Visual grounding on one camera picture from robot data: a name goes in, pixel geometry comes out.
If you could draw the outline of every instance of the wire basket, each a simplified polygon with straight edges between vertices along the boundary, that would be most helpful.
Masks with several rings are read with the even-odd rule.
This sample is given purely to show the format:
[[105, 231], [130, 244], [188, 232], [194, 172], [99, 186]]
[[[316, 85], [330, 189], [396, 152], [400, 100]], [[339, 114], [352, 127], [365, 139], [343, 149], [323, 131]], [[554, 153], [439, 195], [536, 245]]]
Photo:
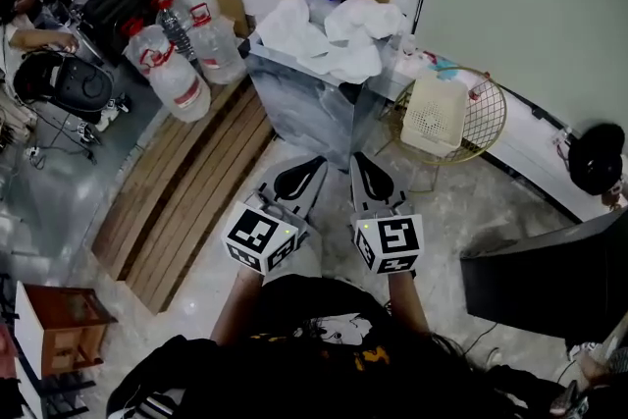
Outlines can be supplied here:
[[483, 78], [469, 93], [473, 94], [475, 91], [476, 99], [473, 99], [471, 96], [467, 98], [462, 142], [458, 148], [452, 150], [444, 157], [438, 157], [401, 141], [403, 118], [410, 103], [414, 83], [408, 85], [399, 94], [394, 104], [381, 118], [388, 125], [391, 136], [389, 143], [394, 142], [401, 149], [410, 152], [426, 164], [447, 165], [462, 163], [479, 156], [497, 141], [506, 123], [506, 101], [499, 84], [484, 73], [467, 67], [448, 67], [440, 69], [438, 72], [447, 70], [464, 70]]

